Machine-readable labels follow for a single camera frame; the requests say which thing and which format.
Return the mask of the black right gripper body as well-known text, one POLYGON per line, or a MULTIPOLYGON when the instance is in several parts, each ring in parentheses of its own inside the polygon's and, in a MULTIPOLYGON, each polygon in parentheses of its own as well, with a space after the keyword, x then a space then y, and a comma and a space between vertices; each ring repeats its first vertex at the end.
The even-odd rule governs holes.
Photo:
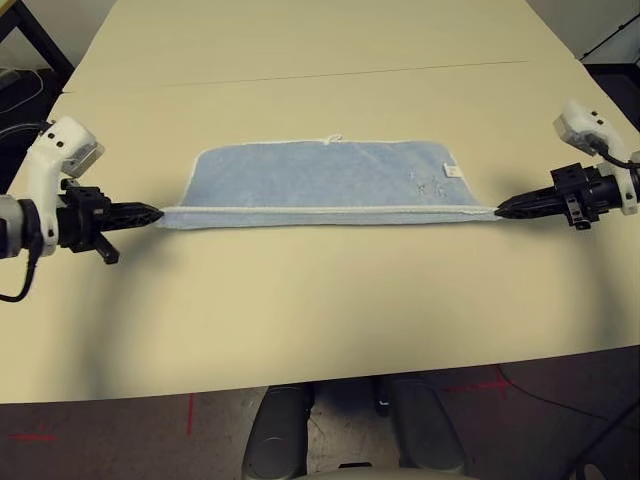
POLYGON ((590 229, 601 215, 622 206, 615 177, 602 175, 596 167, 577 163, 552 170, 551 177, 562 212, 576 230, 590 229))

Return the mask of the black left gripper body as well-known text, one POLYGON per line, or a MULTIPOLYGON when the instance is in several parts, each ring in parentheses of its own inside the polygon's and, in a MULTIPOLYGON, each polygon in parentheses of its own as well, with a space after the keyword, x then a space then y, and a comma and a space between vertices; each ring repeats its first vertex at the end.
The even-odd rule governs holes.
POLYGON ((73 253, 96 251, 105 264, 119 261, 119 252, 102 234, 111 200, 98 187, 62 185, 56 210, 58 246, 73 253))

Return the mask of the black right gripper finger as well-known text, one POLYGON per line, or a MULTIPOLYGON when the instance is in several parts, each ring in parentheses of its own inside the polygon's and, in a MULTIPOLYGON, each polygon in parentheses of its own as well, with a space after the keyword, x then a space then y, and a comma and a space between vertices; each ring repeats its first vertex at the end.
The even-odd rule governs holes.
POLYGON ((519 195, 515 195, 507 200, 505 200, 503 203, 533 203, 533 202, 540 202, 540 203, 545 203, 545 204, 549 204, 549 203, 559 203, 560 205, 565 207, 566 210, 566 203, 563 199, 563 196, 560 195, 554 187, 547 187, 547 188, 543 188, 543 189, 539 189, 539 190, 535 190, 535 191, 531 191, 531 192, 526 192, 526 193, 522 193, 519 195))
POLYGON ((503 203, 495 210, 495 215, 506 219, 525 220, 564 215, 565 207, 559 203, 503 203))

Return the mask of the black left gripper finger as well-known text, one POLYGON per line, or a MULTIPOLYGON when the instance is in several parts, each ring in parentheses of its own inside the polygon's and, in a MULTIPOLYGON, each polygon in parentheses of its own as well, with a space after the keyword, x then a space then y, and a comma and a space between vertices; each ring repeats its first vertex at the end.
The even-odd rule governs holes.
POLYGON ((110 217, 107 220, 107 230, 119 231, 119 230, 141 228, 147 225, 151 225, 158 220, 159 220, 158 216, 152 216, 152 215, 110 217))
POLYGON ((142 202, 112 203, 111 216, 163 216, 164 212, 158 208, 142 202))

